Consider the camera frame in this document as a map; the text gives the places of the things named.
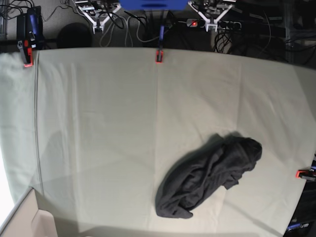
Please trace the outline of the black t-shirt with colourful print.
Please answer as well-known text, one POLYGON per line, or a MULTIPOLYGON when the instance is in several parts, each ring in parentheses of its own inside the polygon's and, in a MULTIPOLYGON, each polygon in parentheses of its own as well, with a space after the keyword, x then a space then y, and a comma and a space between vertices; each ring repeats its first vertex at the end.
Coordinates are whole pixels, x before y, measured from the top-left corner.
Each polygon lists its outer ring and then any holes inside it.
POLYGON ((163 218, 190 219, 219 187, 237 185, 262 156, 258 141, 230 134, 215 134, 200 148, 180 158, 158 187, 155 211, 163 218))

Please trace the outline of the black round stool seat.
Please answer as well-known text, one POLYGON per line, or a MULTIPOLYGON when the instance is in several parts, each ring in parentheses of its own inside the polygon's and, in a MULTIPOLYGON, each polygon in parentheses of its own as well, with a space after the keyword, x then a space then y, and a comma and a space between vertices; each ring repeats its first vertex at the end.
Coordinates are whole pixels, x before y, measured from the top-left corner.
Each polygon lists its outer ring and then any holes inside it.
POLYGON ((92 34, 84 23, 71 23, 63 27, 56 38, 57 48, 91 47, 92 34))

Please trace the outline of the blue box at top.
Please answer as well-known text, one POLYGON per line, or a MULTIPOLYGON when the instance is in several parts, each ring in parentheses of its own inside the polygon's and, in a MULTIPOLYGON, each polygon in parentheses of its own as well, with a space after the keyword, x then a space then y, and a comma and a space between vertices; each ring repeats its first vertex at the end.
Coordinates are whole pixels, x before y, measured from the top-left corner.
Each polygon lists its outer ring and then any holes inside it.
POLYGON ((183 10, 188 0, 119 0, 126 10, 183 10))

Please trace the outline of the middle orange-black table clamp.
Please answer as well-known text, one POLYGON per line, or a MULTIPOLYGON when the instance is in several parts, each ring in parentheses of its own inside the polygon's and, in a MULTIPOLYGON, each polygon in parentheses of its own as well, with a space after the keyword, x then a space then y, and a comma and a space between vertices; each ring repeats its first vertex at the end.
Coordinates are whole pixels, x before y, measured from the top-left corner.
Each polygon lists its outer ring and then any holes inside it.
POLYGON ((163 61, 163 50, 158 49, 156 51, 156 63, 162 63, 162 61, 163 61))

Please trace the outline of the orange-black table clamp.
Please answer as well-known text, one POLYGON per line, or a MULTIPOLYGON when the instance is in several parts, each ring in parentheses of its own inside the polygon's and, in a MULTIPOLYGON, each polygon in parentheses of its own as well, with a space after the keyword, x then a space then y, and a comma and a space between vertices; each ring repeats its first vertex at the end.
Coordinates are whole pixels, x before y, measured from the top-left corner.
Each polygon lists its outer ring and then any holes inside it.
POLYGON ((301 178, 307 181, 316 181, 316 172, 312 170, 298 170, 296 172, 296 178, 301 178))
POLYGON ((162 61, 163 61, 163 50, 158 49, 156 51, 156 63, 162 63, 162 61))
POLYGON ((20 55, 22 58, 22 61, 24 63, 24 67, 28 68, 33 65, 33 51, 32 51, 32 45, 29 40, 19 40, 17 42, 17 47, 20 51, 20 55))

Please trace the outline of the left orange-black table clamp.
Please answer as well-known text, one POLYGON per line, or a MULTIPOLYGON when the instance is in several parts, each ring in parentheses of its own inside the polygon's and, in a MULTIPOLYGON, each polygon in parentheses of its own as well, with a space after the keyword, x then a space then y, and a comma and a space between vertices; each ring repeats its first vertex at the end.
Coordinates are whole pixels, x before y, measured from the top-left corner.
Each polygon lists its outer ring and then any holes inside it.
POLYGON ((32 45, 29 40, 19 40, 17 42, 17 47, 20 51, 20 55, 22 58, 22 61, 24 63, 24 67, 28 68, 33 65, 33 51, 32 51, 32 45))

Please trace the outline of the grey-green table cloth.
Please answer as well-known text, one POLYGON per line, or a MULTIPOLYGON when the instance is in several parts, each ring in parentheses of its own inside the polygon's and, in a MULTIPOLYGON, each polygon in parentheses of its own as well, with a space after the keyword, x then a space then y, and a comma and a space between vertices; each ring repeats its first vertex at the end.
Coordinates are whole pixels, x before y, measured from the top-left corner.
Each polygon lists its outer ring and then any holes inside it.
POLYGON ((280 237, 316 151, 316 72, 151 48, 0 56, 0 147, 13 201, 36 191, 58 237, 280 237), (261 143, 254 170, 190 219, 155 212, 170 168, 211 136, 261 143))

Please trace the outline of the right orange-black table clamp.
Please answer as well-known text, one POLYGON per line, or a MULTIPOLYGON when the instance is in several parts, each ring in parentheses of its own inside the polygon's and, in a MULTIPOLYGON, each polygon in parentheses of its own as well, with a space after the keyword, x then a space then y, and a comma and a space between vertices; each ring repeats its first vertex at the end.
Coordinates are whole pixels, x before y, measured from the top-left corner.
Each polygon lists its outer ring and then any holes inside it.
POLYGON ((312 170, 298 170, 296 172, 296 178, 301 178, 307 181, 316 181, 316 172, 312 170))

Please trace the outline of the beige bin at corner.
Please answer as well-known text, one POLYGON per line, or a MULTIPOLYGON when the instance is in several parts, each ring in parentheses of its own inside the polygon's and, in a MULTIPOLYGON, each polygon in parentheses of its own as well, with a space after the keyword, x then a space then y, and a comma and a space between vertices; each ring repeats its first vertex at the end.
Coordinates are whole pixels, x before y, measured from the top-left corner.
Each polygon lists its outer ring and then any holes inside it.
POLYGON ((29 187, 0 227, 2 237, 57 237, 53 215, 39 209, 36 191, 29 187))

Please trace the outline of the black power strip red switch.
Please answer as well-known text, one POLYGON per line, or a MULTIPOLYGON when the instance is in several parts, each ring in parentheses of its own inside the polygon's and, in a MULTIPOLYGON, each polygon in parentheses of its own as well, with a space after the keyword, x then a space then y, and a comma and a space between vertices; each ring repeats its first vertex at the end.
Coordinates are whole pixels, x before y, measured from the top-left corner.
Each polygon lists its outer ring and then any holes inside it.
POLYGON ((235 21, 219 21, 216 24, 205 22, 202 19, 187 19, 185 21, 187 27, 190 28, 205 28, 208 31, 218 31, 218 30, 233 30, 239 31, 242 29, 242 24, 235 21))

